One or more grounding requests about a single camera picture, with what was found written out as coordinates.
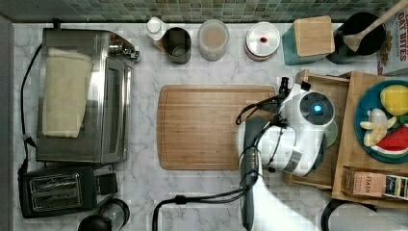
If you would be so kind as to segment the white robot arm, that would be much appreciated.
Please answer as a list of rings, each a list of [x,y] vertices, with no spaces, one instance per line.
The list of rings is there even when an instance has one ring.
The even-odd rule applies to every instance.
[[[299,84],[264,104],[273,119],[255,115],[237,133],[242,226],[246,231],[319,231],[318,227],[277,198],[266,185],[263,168],[305,176],[321,163],[325,130],[335,106],[324,94]]]

